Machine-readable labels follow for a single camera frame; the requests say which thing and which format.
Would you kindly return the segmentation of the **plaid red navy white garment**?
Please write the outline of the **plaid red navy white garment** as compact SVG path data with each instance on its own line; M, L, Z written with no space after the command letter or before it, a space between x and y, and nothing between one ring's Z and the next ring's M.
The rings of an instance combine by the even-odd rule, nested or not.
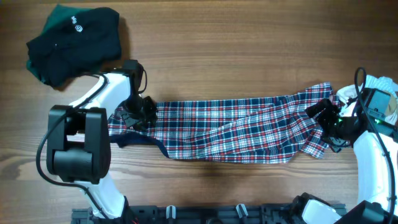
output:
M176 160L279 164L298 152L321 159L328 144L306 109L337 99L330 83L292 95L208 101L164 101L157 121L142 131L129 128L118 106L108 119L112 143L119 147L153 144Z

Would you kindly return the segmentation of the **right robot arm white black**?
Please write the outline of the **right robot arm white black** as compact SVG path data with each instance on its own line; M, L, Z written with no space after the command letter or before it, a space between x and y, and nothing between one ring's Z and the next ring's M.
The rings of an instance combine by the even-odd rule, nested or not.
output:
M352 116L340 116L329 99L305 110L334 152L351 146L357 159L358 204L337 223L397 223L397 127L384 120L389 101L386 92L364 88Z

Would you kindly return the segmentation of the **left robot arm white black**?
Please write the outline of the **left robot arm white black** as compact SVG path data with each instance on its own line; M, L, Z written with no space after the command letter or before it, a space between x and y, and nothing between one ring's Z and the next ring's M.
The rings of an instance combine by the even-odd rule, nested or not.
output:
M99 81L87 94L70 105L55 105L49 111L49 126L37 150L46 151L47 182L78 188L90 202L85 212L93 223L137 223L126 197L109 174L111 140L108 119L117 107L126 126L144 131L157 120L157 108L150 97L142 97L141 81L147 79L137 60L125 60L120 68L99 73Z

